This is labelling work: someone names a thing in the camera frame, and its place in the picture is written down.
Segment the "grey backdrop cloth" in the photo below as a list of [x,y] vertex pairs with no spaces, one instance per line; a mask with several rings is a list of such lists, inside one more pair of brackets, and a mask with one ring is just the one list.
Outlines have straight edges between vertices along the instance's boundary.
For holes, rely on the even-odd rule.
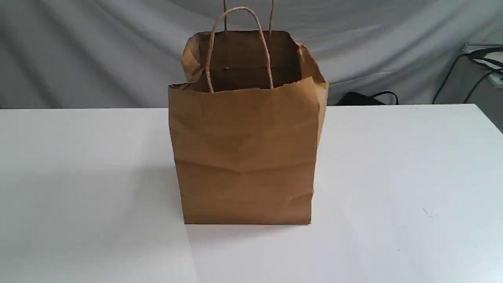
[[[221,0],[2,0],[1,108],[167,107],[188,38]],[[277,0],[272,27],[313,53],[329,103],[392,91],[429,104],[469,42],[502,41],[501,0]]]

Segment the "brown paper bag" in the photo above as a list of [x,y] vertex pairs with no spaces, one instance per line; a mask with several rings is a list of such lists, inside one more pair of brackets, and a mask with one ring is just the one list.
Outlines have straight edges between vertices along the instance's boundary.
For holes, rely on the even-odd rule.
[[168,90],[185,224],[310,224],[329,92],[310,50],[232,7],[182,65]]

